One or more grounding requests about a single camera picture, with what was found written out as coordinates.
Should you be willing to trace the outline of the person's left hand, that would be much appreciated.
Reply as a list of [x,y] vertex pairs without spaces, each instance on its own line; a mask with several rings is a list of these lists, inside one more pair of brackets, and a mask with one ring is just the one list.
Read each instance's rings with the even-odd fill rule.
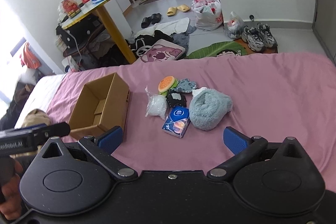
[[22,213],[21,195],[19,193],[19,174],[23,172],[23,168],[19,162],[14,160],[14,175],[12,178],[2,186],[1,190],[5,198],[5,202],[1,203],[1,213],[8,221],[18,219]]

